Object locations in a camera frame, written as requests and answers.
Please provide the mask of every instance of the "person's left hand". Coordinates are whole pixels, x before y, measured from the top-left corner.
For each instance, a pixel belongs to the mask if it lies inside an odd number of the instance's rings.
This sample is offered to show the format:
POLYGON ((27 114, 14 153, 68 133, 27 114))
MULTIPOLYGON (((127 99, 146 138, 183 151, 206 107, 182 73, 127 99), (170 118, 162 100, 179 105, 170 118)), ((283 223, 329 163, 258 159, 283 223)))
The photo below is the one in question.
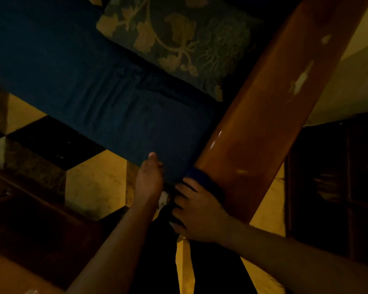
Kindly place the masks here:
POLYGON ((163 174, 163 163, 158 161, 156 153, 149 153, 149 158, 143 161, 138 171, 133 205, 157 209, 164 184, 163 174))

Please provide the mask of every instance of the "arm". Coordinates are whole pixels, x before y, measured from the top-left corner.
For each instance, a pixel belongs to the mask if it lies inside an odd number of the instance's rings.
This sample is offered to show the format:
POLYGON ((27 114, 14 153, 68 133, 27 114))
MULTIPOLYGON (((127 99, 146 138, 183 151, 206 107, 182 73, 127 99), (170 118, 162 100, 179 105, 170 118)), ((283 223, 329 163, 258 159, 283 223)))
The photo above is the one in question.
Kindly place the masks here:
POLYGON ((368 267, 297 241, 246 225, 230 217, 220 203, 192 179, 178 184, 181 208, 173 215, 184 226, 177 233, 201 242, 216 242, 259 266, 296 294, 368 293, 368 267))
POLYGON ((134 202, 67 294, 127 293, 162 192, 162 163, 150 153, 139 169, 134 202))

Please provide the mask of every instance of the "tiled floor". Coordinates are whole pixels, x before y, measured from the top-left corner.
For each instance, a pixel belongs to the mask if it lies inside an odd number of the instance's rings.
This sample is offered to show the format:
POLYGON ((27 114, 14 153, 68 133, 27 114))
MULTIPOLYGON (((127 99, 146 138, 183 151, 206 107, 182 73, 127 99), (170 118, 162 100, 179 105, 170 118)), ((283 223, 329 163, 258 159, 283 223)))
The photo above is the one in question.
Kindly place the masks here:
MULTIPOLYGON (((14 95, 0 91, 0 167, 53 190, 79 213, 98 220, 131 206, 137 167, 14 95)), ((284 174, 277 174, 251 225, 285 235, 284 174)), ((190 247, 178 244, 181 293, 193 293, 190 247)), ((244 261, 259 294, 284 293, 272 277, 244 261)))

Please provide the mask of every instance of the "person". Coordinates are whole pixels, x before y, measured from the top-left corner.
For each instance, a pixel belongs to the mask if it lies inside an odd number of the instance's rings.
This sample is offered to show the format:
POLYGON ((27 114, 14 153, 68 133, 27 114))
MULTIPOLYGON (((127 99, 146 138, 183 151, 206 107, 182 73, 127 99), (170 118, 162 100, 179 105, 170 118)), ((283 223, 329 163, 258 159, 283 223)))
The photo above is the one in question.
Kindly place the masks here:
POLYGON ((240 256, 296 294, 368 293, 367 266, 242 223, 193 179, 175 187, 175 207, 153 221, 163 165, 150 153, 132 206, 66 293, 179 293, 179 234, 190 239, 195 294, 256 293, 240 256))

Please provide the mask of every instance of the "person's left arm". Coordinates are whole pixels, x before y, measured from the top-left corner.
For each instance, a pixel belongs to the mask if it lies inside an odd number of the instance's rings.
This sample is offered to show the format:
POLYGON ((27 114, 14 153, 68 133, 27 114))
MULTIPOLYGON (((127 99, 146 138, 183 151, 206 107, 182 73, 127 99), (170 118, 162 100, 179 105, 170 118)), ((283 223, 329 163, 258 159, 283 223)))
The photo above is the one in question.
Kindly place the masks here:
POLYGON ((162 192, 161 166, 157 155, 150 153, 139 169, 132 206, 67 294, 128 292, 162 192))

